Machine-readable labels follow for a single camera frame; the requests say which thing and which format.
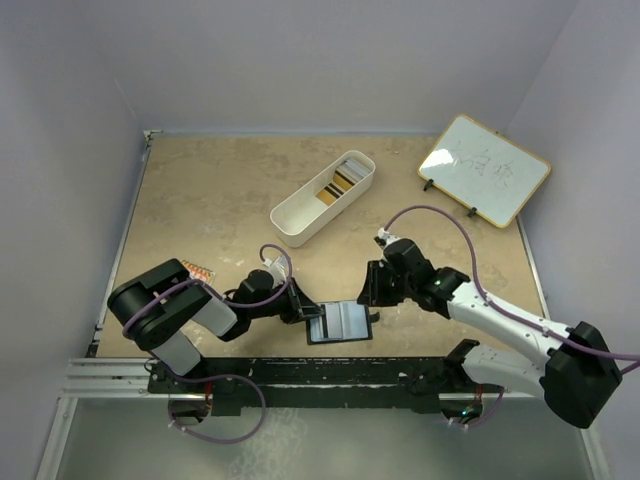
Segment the white magnetic stripe card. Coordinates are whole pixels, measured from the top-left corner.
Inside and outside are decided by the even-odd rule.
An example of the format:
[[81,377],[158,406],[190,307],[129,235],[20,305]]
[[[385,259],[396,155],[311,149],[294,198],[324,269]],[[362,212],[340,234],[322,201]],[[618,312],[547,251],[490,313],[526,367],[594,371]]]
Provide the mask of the white magnetic stripe card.
[[308,321],[308,340],[310,343],[324,343],[330,340],[328,323],[324,316],[316,317]]

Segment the black leather card holder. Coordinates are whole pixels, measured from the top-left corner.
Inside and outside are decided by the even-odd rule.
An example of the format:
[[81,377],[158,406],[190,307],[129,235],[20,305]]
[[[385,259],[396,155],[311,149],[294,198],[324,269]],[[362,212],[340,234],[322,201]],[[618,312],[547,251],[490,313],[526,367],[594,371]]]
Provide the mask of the black leather card holder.
[[372,325],[380,319],[378,312],[371,313],[367,306],[359,305],[356,301],[326,302],[321,303],[320,307],[320,316],[324,316],[328,323],[330,340],[324,343],[310,343],[307,334],[308,320],[308,345],[367,341],[373,338]]

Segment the white plastic card tray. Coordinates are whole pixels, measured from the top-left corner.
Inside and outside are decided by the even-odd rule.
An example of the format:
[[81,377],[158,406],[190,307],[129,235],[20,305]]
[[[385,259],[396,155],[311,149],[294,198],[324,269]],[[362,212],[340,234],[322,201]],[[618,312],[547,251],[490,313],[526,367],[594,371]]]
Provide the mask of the white plastic card tray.
[[345,152],[271,210],[278,238],[302,246],[371,187],[375,171],[364,153]]

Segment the gold backed stripe card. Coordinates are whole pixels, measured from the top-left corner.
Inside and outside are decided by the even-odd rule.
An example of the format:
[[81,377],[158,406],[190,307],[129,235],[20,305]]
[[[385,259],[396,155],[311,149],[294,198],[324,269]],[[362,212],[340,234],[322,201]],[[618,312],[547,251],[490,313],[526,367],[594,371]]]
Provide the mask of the gold backed stripe card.
[[321,188],[316,194],[316,198],[320,200],[324,205],[331,206],[337,202],[346,193],[340,185],[335,183],[329,183]]

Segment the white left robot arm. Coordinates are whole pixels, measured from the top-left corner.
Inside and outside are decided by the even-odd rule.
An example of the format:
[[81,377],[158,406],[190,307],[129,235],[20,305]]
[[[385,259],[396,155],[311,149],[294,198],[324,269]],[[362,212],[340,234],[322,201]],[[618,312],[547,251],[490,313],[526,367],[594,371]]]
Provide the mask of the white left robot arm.
[[255,319],[279,317],[295,324],[323,313],[279,264],[251,271],[237,288],[220,295],[191,277],[176,259],[117,287],[107,307],[122,325],[123,336],[163,363],[184,392],[198,390],[206,378],[203,355],[182,332],[188,322],[230,342]]

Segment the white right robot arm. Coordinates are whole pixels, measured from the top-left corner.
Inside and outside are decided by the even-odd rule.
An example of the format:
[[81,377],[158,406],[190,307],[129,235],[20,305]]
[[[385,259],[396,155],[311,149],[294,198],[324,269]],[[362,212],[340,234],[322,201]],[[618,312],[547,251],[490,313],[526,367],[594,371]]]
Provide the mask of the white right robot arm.
[[497,351],[463,341],[447,359],[446,383],[456,391],[490,384],[544,401],[566,423],[589,428],[622,382],[601,332],[575,327],[492,300],[466,274],[436,268],[416,243],[383,232],[379,260],[367,265],[358,303],[386,308],[411,300],[426,312],[474,327],[508,346]]

